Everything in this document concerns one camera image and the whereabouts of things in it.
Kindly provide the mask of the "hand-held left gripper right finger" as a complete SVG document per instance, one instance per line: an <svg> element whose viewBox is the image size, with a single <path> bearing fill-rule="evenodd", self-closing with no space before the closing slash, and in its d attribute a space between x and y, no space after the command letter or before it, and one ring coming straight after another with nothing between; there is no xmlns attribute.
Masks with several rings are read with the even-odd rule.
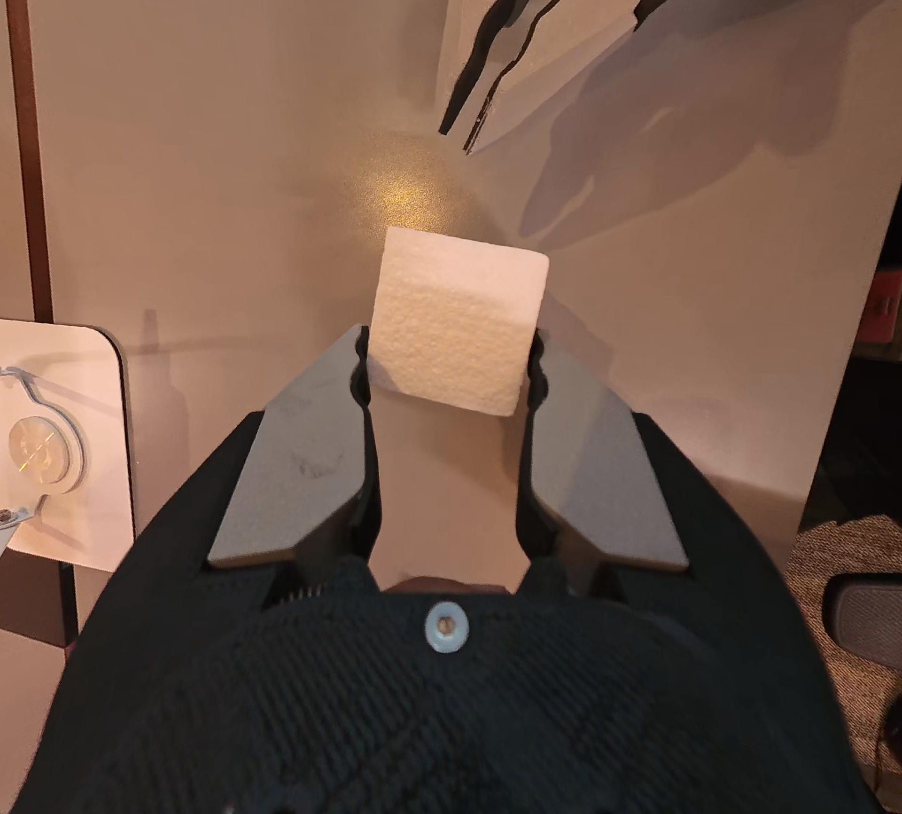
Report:
<svg viewBox="0 0 902 814"><path fill-rule="evenodd" d="M516 536L571 595L611 567L685 574L689 560L629 405L546 330L527 364Z"/></svg>

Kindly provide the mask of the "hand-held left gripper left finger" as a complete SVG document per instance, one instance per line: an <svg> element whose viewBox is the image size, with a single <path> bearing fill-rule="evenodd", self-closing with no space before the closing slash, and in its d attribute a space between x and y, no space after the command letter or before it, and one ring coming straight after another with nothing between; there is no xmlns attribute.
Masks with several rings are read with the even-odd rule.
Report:
<svg viewBox="0 0 902 814"><path fill-rule="evenodd" d="M345 557L368 563L381 528L367 349L349 329L266 406L208 563L287 563L327 580Z"/></svg>

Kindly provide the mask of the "white hard foam cube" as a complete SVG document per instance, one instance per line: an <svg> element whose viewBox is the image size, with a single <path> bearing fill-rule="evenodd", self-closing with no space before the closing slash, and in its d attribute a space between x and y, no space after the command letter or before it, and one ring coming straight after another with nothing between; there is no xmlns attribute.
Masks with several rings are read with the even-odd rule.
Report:
<svg viewBox="0 0 902 814"><path fill-rule="evenodd" d="M389 227L369 328L371 387L510 417L549 259L528 249Z"/></svg>

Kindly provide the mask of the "dark red box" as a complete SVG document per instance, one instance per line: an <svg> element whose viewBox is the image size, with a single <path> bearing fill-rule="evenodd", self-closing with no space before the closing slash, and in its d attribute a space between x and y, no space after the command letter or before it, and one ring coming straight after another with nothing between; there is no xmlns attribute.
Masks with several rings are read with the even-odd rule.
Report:
<svg viewBox="0 0 902 814"><path fill-rule="evenodd" d="M879 268L868 291L855 341L889 345L900 320L901 268Z"/></svg>

